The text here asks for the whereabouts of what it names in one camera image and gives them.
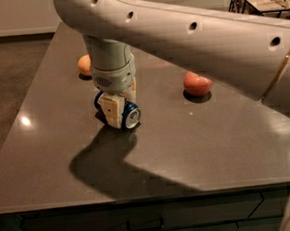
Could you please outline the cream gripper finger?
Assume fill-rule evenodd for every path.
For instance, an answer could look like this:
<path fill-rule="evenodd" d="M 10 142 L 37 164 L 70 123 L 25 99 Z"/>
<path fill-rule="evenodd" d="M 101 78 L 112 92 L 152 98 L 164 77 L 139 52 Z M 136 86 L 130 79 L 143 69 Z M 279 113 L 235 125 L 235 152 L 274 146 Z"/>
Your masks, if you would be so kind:
<path fill-rule="evenodd" d="M 125 98 L 108 93 L 103 93 L 99 98 L 98 103 L 105 115 L 107 124 L 120 129 L 122 127 Z"/>
<path fill-rule="evenodd" d="M 122 96 L 124 98 L 126 98 L 127 101 L 129 101 L 131 103 L 132 102 L 135 103 L 136 100 L 137 100 L 137 97 L 136 97 L 136 88 L 137 88 L 136 78 L 133 78 L 133 81 L 132 81 L 131 85 L 129 86 L 129 88 L 127 90 L 125 90 L 122 93 Z"/>

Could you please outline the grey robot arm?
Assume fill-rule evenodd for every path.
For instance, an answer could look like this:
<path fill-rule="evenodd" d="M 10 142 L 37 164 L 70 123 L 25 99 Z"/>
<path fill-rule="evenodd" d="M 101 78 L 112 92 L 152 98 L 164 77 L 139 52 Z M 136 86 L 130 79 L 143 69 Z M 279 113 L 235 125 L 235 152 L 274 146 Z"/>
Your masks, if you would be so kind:
<path fill-rule="evenodd" d="M 54 0 L 54 7 L 84 36 L 104 93 L 131 86 L 136 47 L 290 117 L 290 20 L 144 0 Z"/>

